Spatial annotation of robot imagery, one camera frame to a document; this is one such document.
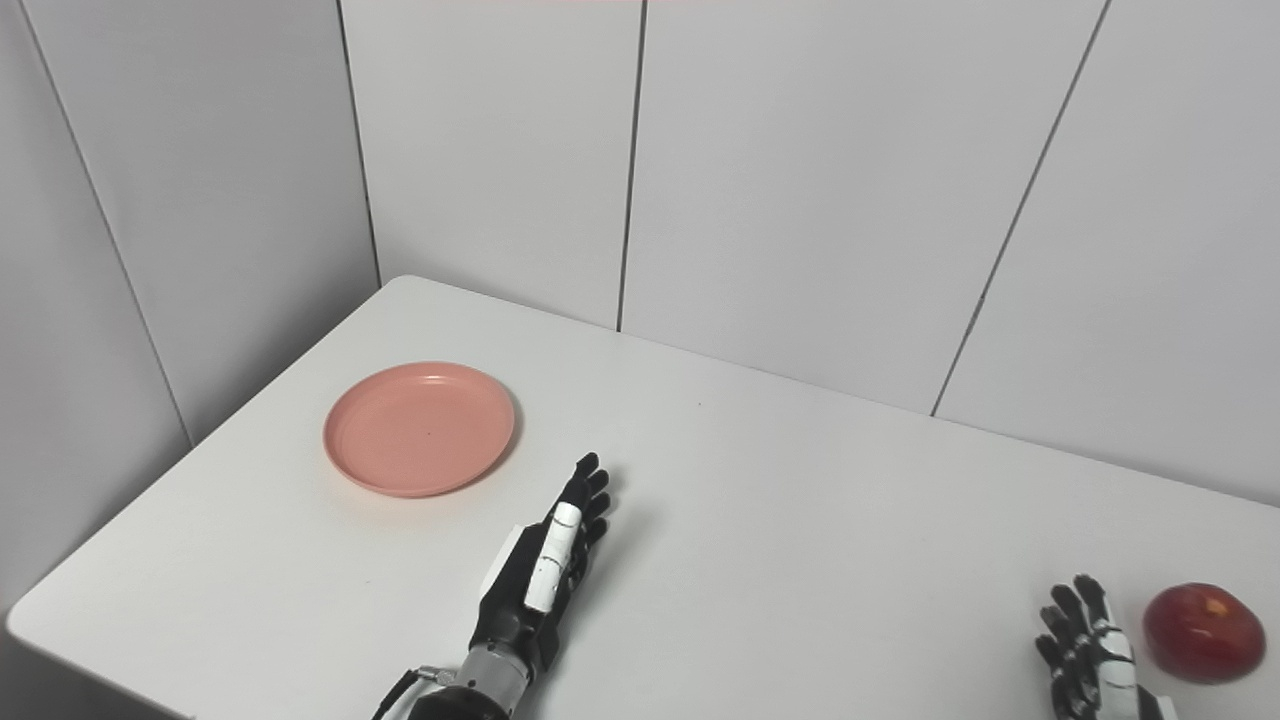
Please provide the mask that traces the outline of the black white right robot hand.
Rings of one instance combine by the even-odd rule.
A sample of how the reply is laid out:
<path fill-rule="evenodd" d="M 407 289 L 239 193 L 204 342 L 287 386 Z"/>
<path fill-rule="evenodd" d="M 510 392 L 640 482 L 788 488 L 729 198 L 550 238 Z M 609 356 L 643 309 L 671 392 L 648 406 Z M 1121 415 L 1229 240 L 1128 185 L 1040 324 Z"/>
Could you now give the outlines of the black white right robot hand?
<path fill-rule="evenodd" d="M 1050 673 L 1056 719 L 1178 717 L 1171 698 L 1138 682 L 1132 642 L 1093 577 L 1078 574 L 1050 596 L 1053 602 L 1039 610 L 1046 633 L 1036 638 L 1036 650 Z"/>

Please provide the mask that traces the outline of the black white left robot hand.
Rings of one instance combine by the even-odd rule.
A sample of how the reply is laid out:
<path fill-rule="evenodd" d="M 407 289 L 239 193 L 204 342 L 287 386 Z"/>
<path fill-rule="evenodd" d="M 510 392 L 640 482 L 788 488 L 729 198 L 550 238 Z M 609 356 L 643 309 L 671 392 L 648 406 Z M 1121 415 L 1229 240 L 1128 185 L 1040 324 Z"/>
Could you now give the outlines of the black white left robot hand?
<path fill-rule="evenodd" d="M 504 651 L 531 682 L 561 651 L 559 624 L 609 529 L 609 473 L 596 454 L 581 457 L 547 515 L 521 527 L 483 594 L 471 648 Z"/>

